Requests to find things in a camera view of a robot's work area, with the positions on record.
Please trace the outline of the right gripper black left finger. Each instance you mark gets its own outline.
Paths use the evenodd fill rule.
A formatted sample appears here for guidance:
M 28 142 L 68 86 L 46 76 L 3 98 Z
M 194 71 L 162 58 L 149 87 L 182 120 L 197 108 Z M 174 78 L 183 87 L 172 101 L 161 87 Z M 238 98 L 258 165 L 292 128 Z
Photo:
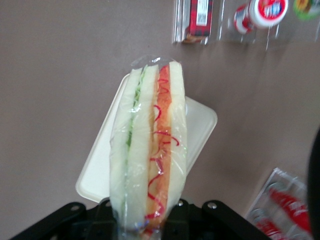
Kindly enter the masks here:
M 117 240 L 111 202 L 104 198 L 87 209 L 71 202 L 12 237 L 13 240 Z

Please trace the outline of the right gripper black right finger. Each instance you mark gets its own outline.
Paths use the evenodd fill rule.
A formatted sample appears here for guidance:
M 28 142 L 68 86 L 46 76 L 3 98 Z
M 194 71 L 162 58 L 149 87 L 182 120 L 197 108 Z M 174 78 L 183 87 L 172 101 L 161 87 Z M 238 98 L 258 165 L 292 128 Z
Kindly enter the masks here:
M 180 199 L 165 221 L 162 239 L 268 240 L 269 237 L 219 200 L 209 200 L 197 207 Z

